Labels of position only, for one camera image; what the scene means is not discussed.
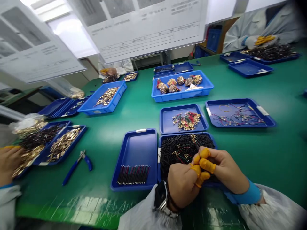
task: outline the pliers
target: pliers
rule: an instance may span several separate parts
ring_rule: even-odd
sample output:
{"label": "pliers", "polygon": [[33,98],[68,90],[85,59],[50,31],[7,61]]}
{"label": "pliers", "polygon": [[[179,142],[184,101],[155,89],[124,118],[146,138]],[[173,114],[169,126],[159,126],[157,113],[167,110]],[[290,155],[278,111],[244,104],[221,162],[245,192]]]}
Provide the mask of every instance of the pliers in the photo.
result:
{"label": "pliers", "polygon": [[192,63],[190,63],[191,65],[201,65],[200,63],[199,63],[199,61],[196,61],[197,62],[197,64],[192,64]]}
{"label": "pliers", "polygon": [[83,151],[80,152],[80,156],[79,156],[78,160],[76,160],[76,162],[75,162],[75,163],[73,164],[73,166],[70,168],[68,174],[66,175],[66,177],[65,177],[65,179],[64,179],[64,181],[63,181],[62,186],[64,186],[64,185],[67,184],[67,182],[69,181],[71,175],[73,174],[74,170],[76,169],[76,167],[77,167],[79,161],[80,161],[82,158],[83,158],[83,159],[85,160],[85,162],[87,163],[87,165],[88,165],[88,167],[89,167],[89,171],[92,171],[92,169],[93,169],[92,162],[90,161],[89,157],[88,157],[87,155],[85,155],[85,150],[83,150]]}

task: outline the plastic bag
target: plastic bag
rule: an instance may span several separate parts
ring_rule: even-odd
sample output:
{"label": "plastic bag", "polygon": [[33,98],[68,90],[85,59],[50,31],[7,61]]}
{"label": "plastic bag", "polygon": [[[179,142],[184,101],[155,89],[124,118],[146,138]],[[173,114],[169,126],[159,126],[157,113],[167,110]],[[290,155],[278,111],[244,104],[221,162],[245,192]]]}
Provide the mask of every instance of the plastic bag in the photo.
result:
{"label": "plastic bag", "polygon": [[48,122],[45,122],[45,116],[38,113],[29,113],[23,120],[10,123],[9,128],[13,134],[17,134],[22,139],[30,133],[40,130],[46,124]]}
{"label": "plastic bag", "polygon": [[191,83],[190,87],[186,91],[193,90],[193,89],[198,89],[198,88],[203,88],[203,87],[202,86],[196,86],[196,85]]}
{"label": "plastic bag", "polygon": [[72,99],[79,99],[85,96],[84,91],[77,87],[74,87],[64,78],[54,78],[46,80],[46,82],[60,93]]}

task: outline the bracelet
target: bracelet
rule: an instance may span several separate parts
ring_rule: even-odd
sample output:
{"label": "bracelet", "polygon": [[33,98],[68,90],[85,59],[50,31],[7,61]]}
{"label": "bracelet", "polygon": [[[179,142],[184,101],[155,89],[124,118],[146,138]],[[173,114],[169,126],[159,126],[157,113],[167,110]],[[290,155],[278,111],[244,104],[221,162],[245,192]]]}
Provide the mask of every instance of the bracelet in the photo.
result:
{"label": "bracelet", "polygon": [[178,212],[180,212],[182,210],[182,208],[178,207],[177,204],[175,204],[175,202],[173,201],[172,197],[170,196],[168,183],[166,183],[166,189],[167,189],[167,196],[168,196],[167,198],[168,198],[168,200],[174,206],[174,208],[177,209]]}

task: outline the worker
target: worker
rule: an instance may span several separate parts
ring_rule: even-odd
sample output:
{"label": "worker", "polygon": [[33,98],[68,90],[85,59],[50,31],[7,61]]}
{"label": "worker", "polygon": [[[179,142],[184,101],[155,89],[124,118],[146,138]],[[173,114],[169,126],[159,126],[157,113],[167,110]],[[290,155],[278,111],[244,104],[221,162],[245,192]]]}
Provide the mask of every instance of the worker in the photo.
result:
{"label": "worker", "polygon": [[[12,184],[12,174],[22,153],[20,147],[0,149],[1,230],[14,229],[15,202],[21,192],[19,185]],[[252,183],[228,152],[203,146],[192,164],[171,165],[167,182],[155,185],[146,199],[121,216],[118,229],[181,229],[180,211],[197,197],[209,172],[240,204],[239,211],[250,230],[300,229],[305,209],[272,188]]]}
{"label": "worker", "polygon": [[99,55],[98,61],[99,77],[105,79],[107,76],[124,75],[133,71],[133,65],[130,59],[126,59],[120,62],[114,62],[111,64],[105,64],[101,55]]}
{"label": "worker", "polygon": [[259,45],[297,42],[303,27],[291,4],[254,10],[243,14],[227,31],[223,53]]}

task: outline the white paper sheet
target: white paper sheet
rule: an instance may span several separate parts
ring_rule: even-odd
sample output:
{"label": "white paper sheet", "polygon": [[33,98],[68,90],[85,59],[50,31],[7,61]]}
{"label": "white paper sheet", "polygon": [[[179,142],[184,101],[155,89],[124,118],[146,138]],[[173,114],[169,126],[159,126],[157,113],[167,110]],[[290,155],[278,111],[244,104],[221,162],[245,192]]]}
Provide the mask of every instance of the white paper sheet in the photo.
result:
{"label": "white paper sheet", "polygon": [[86,70],[19,0],[0,0],[0,69],[25,83]]}
{"label": "white paper sheet", "polygon": [[201,42],[208,0],[69,0],[106,63]]}

